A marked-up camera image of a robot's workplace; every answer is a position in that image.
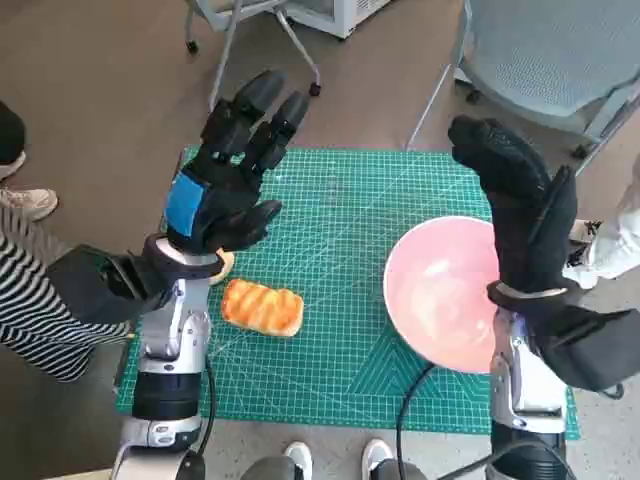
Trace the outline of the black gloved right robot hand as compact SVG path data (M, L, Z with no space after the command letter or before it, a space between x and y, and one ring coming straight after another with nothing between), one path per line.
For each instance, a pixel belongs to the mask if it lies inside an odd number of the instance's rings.
M551 176L542 156L495 119L454 117L454 160L473 170L490 204L500 281L526 294L565 289L569 233L577 214L576 179Z

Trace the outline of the black left robot hand, blue tape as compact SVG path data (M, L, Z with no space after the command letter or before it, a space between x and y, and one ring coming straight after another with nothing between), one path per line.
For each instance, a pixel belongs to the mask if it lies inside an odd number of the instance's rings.
M284 158L309 106L309 98L295 91L266 121L283 86L281 72L266 70L233 99L217 101L197 153L168 194L166 235L175 248L193 255L235 252L266 237L282 203L259 200L263 175Z

